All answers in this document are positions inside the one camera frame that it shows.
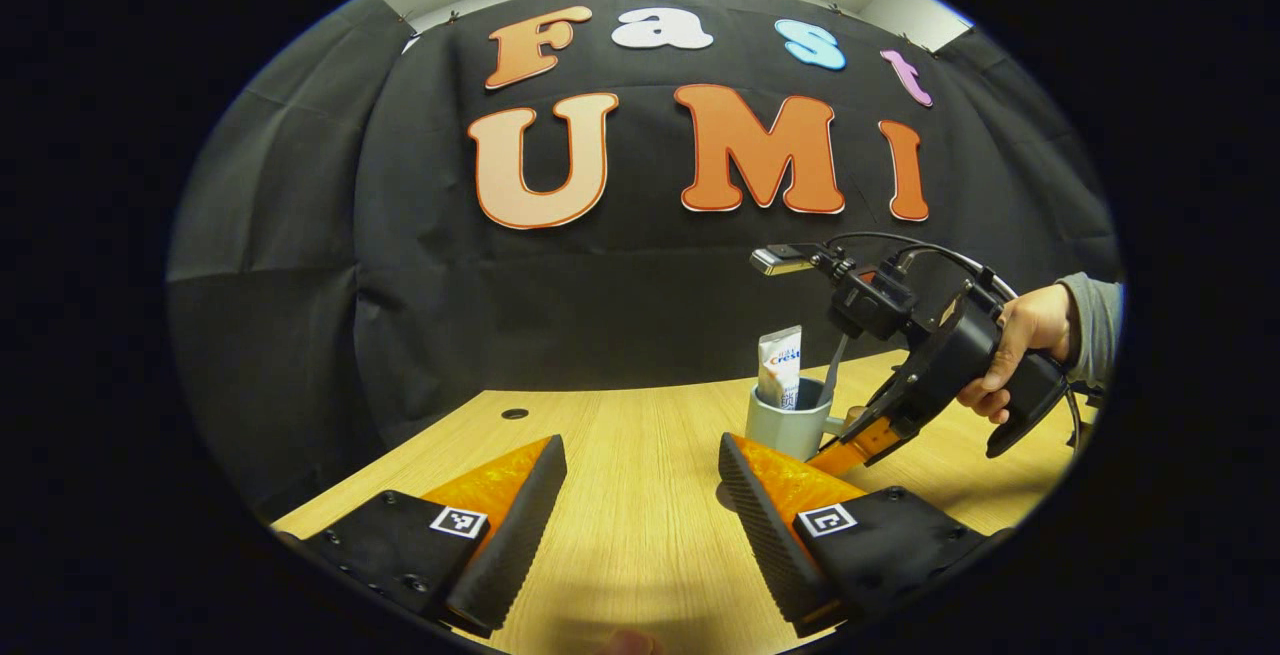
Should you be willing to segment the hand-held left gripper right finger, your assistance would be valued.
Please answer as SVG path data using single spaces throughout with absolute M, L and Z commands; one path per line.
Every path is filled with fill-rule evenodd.
M 718 470 L 765 586 L 796 635 L 855 626 L 948 582 L 1001 544 L 906 487 L 861 491 L 723 432 Z

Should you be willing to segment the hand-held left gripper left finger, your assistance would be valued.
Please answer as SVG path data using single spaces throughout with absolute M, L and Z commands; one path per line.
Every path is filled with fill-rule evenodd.
M 383 490 L 300 551 L 419 619 L 489 638 L 529 576 L 567 475 L 563 438 L 412 495 Z

